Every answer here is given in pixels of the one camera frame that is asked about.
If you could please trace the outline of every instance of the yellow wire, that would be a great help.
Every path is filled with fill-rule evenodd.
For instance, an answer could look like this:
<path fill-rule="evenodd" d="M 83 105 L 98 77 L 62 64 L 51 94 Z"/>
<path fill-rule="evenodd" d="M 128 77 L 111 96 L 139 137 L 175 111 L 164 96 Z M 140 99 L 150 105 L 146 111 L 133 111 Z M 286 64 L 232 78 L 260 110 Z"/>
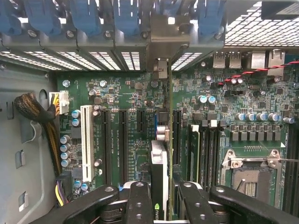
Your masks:
<path fill-rule="evenodd" d="M 57 197 L 57 200 L 58 200 L 60 206 L 63 206 L 64 203 L 62 202 L 62 199 L 60 198 L 60 195 L 59 195 L 59 192 L 58 192 L 58 186 L 57 186 L 57 184 L 56 184 L 56 187 L 55 187 L 55 194 L 56 194 L 56 197 Z"/>

